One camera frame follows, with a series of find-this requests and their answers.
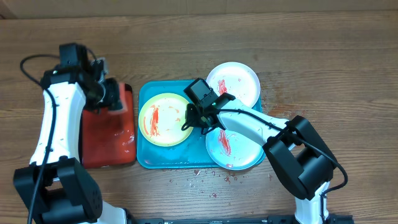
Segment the red sponge with dark back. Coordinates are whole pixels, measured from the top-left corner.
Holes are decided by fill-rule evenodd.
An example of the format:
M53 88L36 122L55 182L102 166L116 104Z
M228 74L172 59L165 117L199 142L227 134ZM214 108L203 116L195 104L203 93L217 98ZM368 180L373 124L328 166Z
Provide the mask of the red sponge with dark back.
M116 80L111 82L110 87L113 89L110 91L112 94L111 104L108 107L109 114L123 114L127 112L126 103L126 86L124 83L119 83Z

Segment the yellow-green plate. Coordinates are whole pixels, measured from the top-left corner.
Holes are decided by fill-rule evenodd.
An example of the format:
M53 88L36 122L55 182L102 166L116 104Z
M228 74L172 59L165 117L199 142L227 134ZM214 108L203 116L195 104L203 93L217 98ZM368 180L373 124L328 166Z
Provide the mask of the yellow-green plate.
M139 112L139 129L156 146L178 145L192 132L182 130L188 100L175 93L161 93L146 101Z

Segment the light blue plate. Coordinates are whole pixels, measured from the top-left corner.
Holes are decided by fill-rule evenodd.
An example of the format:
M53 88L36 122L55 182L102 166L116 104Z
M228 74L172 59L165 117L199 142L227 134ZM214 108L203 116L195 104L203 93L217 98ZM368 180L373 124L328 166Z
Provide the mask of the light blue plate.
M216 128L206 134L206 149L213 161L228 170L245 170L262 162L262 147L234 131Z

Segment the white plate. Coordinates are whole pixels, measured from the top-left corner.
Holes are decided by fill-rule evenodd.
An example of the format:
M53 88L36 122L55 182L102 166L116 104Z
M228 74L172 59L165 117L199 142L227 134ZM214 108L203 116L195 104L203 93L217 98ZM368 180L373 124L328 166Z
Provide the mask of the white plate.
M225 62L216 66L206 78L218 96L229 93L246 106L262 111L259 78L250 67L239 62Z

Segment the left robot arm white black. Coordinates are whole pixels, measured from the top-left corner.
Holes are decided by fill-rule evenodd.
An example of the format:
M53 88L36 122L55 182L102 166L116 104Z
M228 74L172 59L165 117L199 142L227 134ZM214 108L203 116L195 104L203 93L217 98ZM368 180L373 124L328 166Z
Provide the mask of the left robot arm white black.
M14 186L29 223L132 223L105 202L88 169L136 157L132 90L107 78L103 58L63 59L44 73L44 116L29 165Z

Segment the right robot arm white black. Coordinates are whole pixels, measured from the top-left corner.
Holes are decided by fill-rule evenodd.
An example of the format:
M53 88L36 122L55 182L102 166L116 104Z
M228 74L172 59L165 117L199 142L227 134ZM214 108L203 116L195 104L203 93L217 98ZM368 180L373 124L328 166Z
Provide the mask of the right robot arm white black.
M325 197L337 167L334 155L308 120L274 118L243 104L234 96L188 94L187 122L203 134L220 128L260 145L281 184L295 197L299 223L327 223Z

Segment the teal plastic tray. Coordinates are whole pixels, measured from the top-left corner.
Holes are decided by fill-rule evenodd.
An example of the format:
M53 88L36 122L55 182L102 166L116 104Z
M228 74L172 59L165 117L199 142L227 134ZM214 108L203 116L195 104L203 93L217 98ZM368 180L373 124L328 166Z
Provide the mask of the teal plastic tray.
M191 84L192 80L161 80L147 82L139 91L140 111L144 103L155 95L161 93L175 93L186 97L183 90ZM195 128L188 138L178 145L170 147L156 146L149 142L137 129L136 153L141 166L147 169L188 169L188 168L213 168L219 165L210 157L205 136L200 134L200 129Z

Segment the red tray with black rim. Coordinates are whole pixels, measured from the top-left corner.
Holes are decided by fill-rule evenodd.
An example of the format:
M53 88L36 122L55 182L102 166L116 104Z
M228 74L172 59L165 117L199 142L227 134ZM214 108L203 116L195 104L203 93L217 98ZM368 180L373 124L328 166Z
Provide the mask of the red tray with black rim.
M133 94L130 85L120 83L123 110L104 108L99 113L83 110L81 162L86 169L116 166L136 159Z

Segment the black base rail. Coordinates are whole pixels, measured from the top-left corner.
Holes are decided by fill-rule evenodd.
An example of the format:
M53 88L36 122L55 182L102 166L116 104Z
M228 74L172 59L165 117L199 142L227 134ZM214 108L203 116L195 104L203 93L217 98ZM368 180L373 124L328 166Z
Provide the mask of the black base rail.
M136 219L138 224L299 224L294 215L270 215L265 218L218 218L218 219L181 219L164 220L162 218Z

